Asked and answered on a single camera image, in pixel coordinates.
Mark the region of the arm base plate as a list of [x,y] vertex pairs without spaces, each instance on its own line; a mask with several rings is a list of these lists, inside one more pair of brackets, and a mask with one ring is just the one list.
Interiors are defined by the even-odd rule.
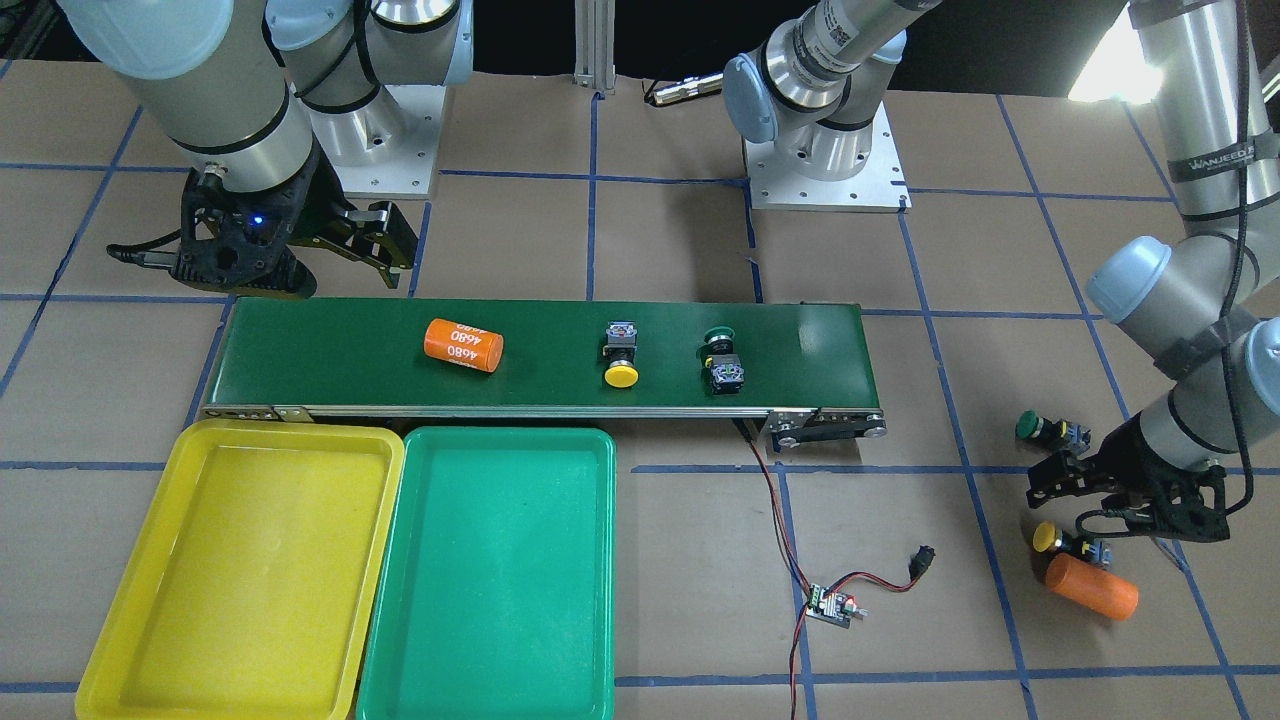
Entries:
[[355,111],[308,115],[347,197],[428,200],[449,100],[444,86],[393,85]]
[[884,105],[855,131],[809,126],[767,143],[742,141],[751,208],[899,213],[913,206]]

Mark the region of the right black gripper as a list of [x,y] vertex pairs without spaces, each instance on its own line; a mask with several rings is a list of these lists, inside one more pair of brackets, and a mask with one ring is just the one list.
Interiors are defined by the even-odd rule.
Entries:
[[292,241],[372,268],[389,290],[415,266],[419,236],[392,201],[367,209],[346,199],[323,146],[312,141],[297,173],[269,190],[232,192],[191,170],[180,197],[179,247],[168,270],[195,290],[269,299],[311,297],[317,281]]

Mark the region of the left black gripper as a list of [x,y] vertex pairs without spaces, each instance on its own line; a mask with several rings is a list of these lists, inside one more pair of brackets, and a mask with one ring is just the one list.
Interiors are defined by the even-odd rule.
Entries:
[[1225,469],[1202,462],[1190,470],[1161,457],[1134,416],[1111,432],[1091,457],[1060,450],[1027,469],[1027,506],[1097,495],[1101,486],[1115,498],[1103,509],[1124,515],[1132,536],[1194,543],[1231,537]]

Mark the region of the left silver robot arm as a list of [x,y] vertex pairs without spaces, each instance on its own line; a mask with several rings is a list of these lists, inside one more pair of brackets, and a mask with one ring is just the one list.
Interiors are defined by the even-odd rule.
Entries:
[[[868,135],[910,24],[932,1],[818,1],[728,60],[724,104],[748,143],[822,170],[841,135]],[[1028,471],[1027,503],[1101,495],[1075,520],[1117,518],[1124,536],[1212,543],[1254,495],[1252,448],[1277,433],[1277,320],[1245,302],[1277,279],[1277,135],[1240,1],[1133,1],[1146,60],[1162,74],[1155,99],[1167,179],[1187,237],[1140,236],[1088,281],[1087,293],[1172,382],[1110,432],[1089,457],[1052,450]]]

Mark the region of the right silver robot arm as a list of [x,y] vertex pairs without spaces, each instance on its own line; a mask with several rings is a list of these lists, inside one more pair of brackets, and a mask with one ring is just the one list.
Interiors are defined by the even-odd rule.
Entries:
[[474,68],[471,1],[64,1],[78,40],[189,164],[175,231],[119,263],[205,292],[307,299],[298,247],[388,288],[419,234],[447,91]]

